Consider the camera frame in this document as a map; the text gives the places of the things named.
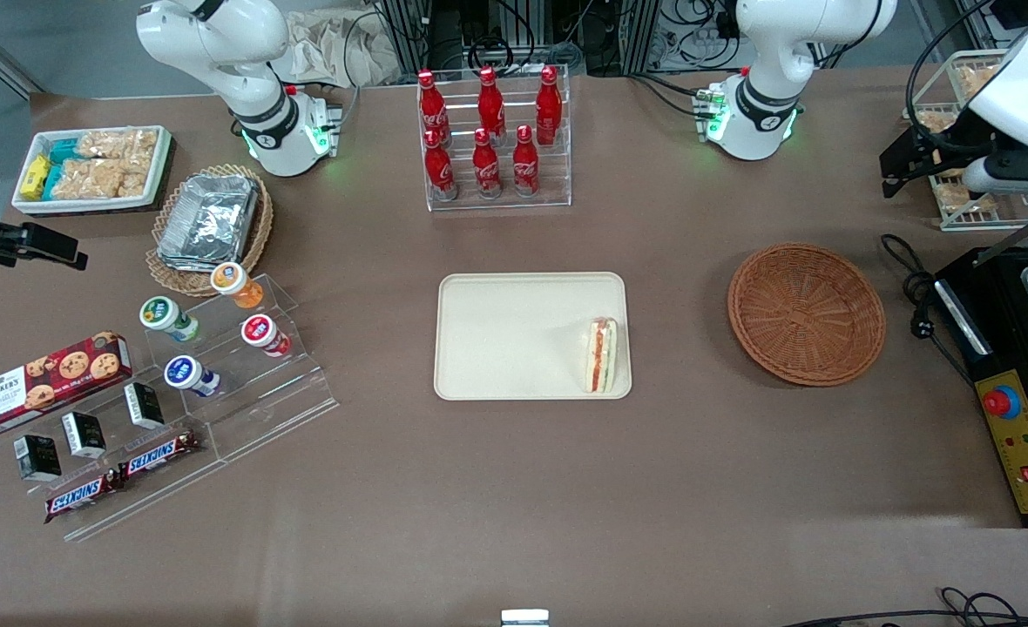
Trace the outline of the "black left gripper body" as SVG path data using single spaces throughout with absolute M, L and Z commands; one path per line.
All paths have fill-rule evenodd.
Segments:
M 937 175 L 960 176 L 966 165 L 992 154 L 995 145 L 996 128 L 972 110 L 961 110 L 937 131 Z

